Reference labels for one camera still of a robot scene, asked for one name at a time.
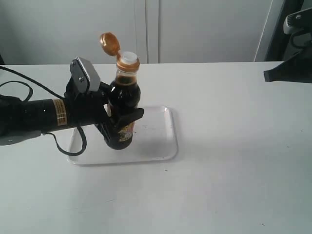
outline bottle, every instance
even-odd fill
[[[122,52],[117,38],[112,33],[104,33],[100,42],[104,51],[116,56],[116,78],[110,84],[111,91],[108,94],[107,114],[114,118],[117,113],[127,114],[137,107],[141,91],[137,84],[137,71],[140,61],[133,52]],[[128,147],[133,138],[134,122],[125,126],[118,132],[118,139],[108,145],[116,150]]]

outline product label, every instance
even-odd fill
[[[66,113],[64,101],[62,99],[54,99],[53,103],[54,103],[55,111],[57,114],[58,126],[66,125],[67,113]]]
[[[119,135],[120,139],[119,141],[126,141],[129,140],[133,135],[133,128],[135,126],[135,123],[132,122],[125,126],[123,129],[120,130]]]

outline white table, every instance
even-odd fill
[[[277,64],[143,64],[140,104],[174,109],[170,161],[80,167],[51,136],[0,147],[0,233],[311,233],[312,85],[265,83]],[[59,94],[70,76],[68,65],[10,67]],[[19,78],[0,71],[8,79]],[[57,133],[63,147],[71,134]]]

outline dark brown bottle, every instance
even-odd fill
[[[111,91],[108,96],[108,115],[115,113],[127,114],[137,107],[141,91],[137,84],[137,70],[139,61],[137,55],[132,52],[120,52],[117,58],[117,73],[115,80],[111,83]],[[111,141],[108,145],[120,150],[128,147],[132,142],[134,122],[125,126],[118,133],[118,140]]]

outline transparent tray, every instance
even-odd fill
[[[178,146],[174,121],[165,106],[144,107],[144,116],[135,123],[133,141],[124,150],[109,148],[102,134],[94,125],[83,127],[87,137],[87,149],[79,156],[68,156],[68,161],[78,165],[114,164],[161,161],[173,158]],[[81,138],[74,130],[70,152],[81,149]]]

